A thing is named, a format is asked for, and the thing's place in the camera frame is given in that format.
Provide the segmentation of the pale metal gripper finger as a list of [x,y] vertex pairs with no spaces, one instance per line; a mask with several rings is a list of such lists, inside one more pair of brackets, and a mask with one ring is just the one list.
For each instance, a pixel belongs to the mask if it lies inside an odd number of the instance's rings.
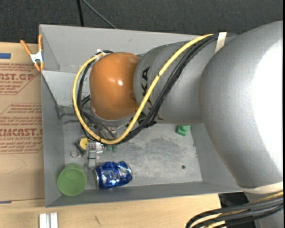
[[89,143],[87,146],[87,166],[88,168],[95,167],[97,158],[97,150],[94,143]]

